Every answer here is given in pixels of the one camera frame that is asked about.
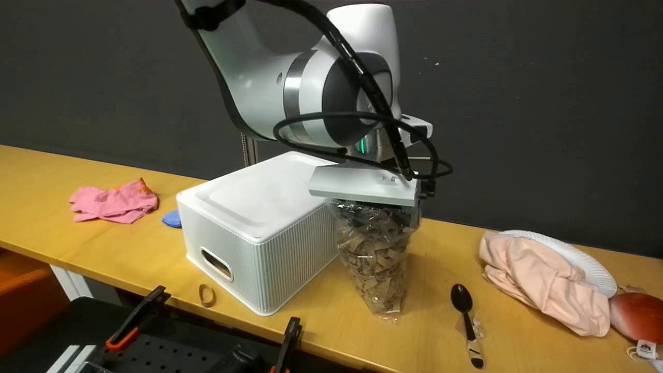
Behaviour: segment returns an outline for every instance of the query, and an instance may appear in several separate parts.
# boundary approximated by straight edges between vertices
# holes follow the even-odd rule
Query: peach cloth
[[[609,332],[609,303],[585,272],[545,244],[487,231],[479,244],[485,278],[506,293],[561,321],[577,336]]]

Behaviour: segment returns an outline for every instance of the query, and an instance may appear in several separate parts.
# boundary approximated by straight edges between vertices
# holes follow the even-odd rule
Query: wire
[[[409,127],[409,124],[406,124],[402,120],[396,120],[391,116],[375,113],[375,112],[311,112],[311,113],[290,116],[290,118],[279,120],[273,127],[273,136],[279,143],[284,143],[284,144],[287,144],[287,147],[291,147],[297,150],[303,150],[303,153],[331,158],[331,160],[347,160],[347,162],[358,162],[358,164],[366,164],[366,165],[373,165],[373,168],[398,171],[398,169],[394,169],[394,168],[390,168],[386,164],[378,164],[378,162],[353,158],[353,154],[347,154],[346,147],[320,147],[320,144],[297,143],[297,141],[290,141],[287,136],[282,135],[282,130],[291,127],[291,124],[307,121],[307,120],[324,120],[324,118],[377,120],[382,124],[387,124],[387,127],[402,129],[402,130],[409,132],[416,141],[421,141],[426,147],[429,162],[431,162],[431,168],[429,168],[426,173],[414,171],[412,177],[426,180],[426,181],[435,183],[435,177],[442,177],[442,176],[448,176],[448,173],[453,171],[453,165],[450,162],[442,160],[436,154],[435,144],[424,135],[421,135],[414,127]]]

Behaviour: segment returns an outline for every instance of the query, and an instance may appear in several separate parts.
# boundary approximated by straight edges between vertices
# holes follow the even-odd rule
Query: white plate
[[[598,292],[605,293],[606,298],[611,298],[618,292],[618,281],[614,280],[614,275],[594,257],[577,250],[576,247],[538,231],[529,231],[529,230],[504,230],[502,233],[536,239],[542,247],[560,252],[572,264],[580,267],[585,272],[587,281],[597,285]]]

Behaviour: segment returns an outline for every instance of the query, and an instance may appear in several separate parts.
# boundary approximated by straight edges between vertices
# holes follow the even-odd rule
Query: pink cloth
[[[485,275],[506,293],[561,321],[577,336],[609,332],[609,301],[585,272],[536,239],[487,231],[479,244]]]
[[[142,177],[111,190],[80,187],[69,200],[77,222],[108,220],[117,224],[133,224],[159,204],[159,196],[147,188]]]

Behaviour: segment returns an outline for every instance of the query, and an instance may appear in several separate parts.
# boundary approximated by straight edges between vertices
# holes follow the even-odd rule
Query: black tool
[[[142,322],[154,308],[161,306],[170,293],[164,285],[154,288],[125,318],[125,322],[106,340],[108,351],[121,351],[141,333]]]
[[[469,351],[471,351],[471,360],[477,368],[483,366],[483,351],[479,348],[479,340],[474,333],[474,325],[471,321],[471,311],[473,311],[473,295],[471,292],[462,285],[462,283],[453,283],[452,288],[452,303],[453,306],[462,313],[462,321],[463,321],[463,333],[469,338]]]
[[[299,336],[300,333],[303,333],[300,318],[299,317],[290,317],[282,349],[277,351],[277,360],[275,360],[275,365],[272,366],[270,373],[287,373],[290,370],[290,359],[291,359],[291,351],[295,351],[295,348],[299,344]]]

